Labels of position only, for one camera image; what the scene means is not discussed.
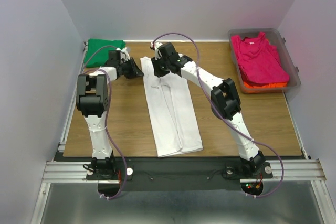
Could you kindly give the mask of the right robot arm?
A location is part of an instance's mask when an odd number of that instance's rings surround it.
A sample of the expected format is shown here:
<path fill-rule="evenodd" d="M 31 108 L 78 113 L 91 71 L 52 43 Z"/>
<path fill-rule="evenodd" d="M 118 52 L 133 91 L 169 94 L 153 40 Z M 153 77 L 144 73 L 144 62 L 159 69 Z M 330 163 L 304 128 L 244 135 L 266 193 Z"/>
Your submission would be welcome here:
<path fill-rule="evenodd" d="M 214 115 L 230 128 L 238 147 L 243 174 L 248 177 L 258 174 L 266 159 L 244 122 L 234 81 L 221 79 L 202 69 L 192 58 L 178 53 L 170 42 L 152 42 L 150 49 L 154 51 L 151 58 L 154 75 L 161 78 L 172 73 L 199 86 Z"/>

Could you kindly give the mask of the white t shirt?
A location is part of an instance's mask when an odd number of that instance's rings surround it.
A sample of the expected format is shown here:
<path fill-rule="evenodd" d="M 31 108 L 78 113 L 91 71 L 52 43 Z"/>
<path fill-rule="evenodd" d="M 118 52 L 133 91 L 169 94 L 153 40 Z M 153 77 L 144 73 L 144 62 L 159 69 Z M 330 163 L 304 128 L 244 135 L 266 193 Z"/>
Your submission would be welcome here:
<path fill-rule="evenodd" d="M 169 73 L 156 77 L 151 59 L 140 59 L 158 157 L 203 150 L 187 80 Z"/>

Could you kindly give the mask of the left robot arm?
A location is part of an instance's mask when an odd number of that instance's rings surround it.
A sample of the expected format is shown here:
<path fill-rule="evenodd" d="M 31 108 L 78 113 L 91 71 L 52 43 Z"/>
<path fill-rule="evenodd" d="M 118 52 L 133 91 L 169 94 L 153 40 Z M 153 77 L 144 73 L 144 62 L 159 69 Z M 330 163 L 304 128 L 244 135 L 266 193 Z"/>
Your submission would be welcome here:
<path fill-rule="evenodd" d="M 113 179 L 120 174 L 107 133 L 107 117 L 110 84 L 121 76 L 127 79 L 144 76 L 127 47 L 108 51 L 103 66 L 91 73 L 83 72 L 77 78 L 76 107 L 86 121 L 92 144 L 91 163 L 83 166 L 89 178 Z"/>

